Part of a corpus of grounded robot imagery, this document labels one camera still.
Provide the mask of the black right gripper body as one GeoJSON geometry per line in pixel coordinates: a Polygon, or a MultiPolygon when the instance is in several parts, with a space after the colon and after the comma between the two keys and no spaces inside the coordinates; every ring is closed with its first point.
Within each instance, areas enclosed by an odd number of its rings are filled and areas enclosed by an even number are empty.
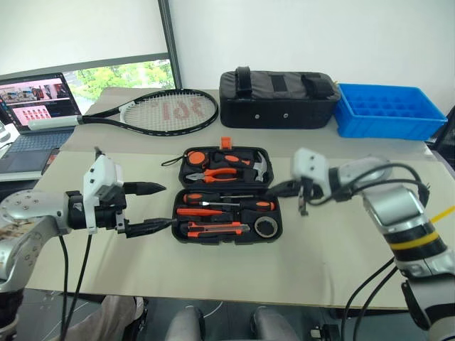
{"type": "Polygon", "coordinates": [[[287,197],[298,197],[298,209],[301,216],[307,216],[309,213],[306,204],[311,200],[322,198],[322,189],[320,185],[309,178],[301,180],[287,181],[284,186],[287,197]]]}

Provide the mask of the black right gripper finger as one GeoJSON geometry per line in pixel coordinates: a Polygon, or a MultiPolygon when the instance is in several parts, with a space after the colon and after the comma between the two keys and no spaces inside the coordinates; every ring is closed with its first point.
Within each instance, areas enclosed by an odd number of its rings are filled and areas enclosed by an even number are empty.
{"type": "Polygon", "coordinates": [[[279,183],[266,191],[267,197],[296,197],[297,196],[297,182],[295,180],[288,180],[279,183]]]}

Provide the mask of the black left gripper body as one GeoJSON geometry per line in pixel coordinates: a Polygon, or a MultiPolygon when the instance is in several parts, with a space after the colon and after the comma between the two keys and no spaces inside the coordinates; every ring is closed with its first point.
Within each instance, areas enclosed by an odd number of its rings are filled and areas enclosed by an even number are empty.
{"type": "Polygon", "coordinates": [[[127,220],[124,211],[127,208],[126,194],[123,187],[115,187],[100,196],[99,205],[95,207],[97,227],[115,229],[118,234],[124,234],[127,220]]]}

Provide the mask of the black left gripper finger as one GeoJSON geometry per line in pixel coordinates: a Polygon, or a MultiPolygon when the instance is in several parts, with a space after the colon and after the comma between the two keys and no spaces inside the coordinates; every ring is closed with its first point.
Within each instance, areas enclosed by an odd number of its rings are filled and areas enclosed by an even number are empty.
{"type": "Polygon", "coordinates": [[[125,182],[123,184],[123,189],[126,195],[134,194],[140,196],[159,193],[166,190],[166,187],[152,182],[125,182]]]}
{"type": "Polygon", "coordinates": [[[138,224],[127,225],[127,238],[141,237],[159,232],[172,224],[176,223],[176,219],[171,218],[153,218],[144,220],[138,224]]]}

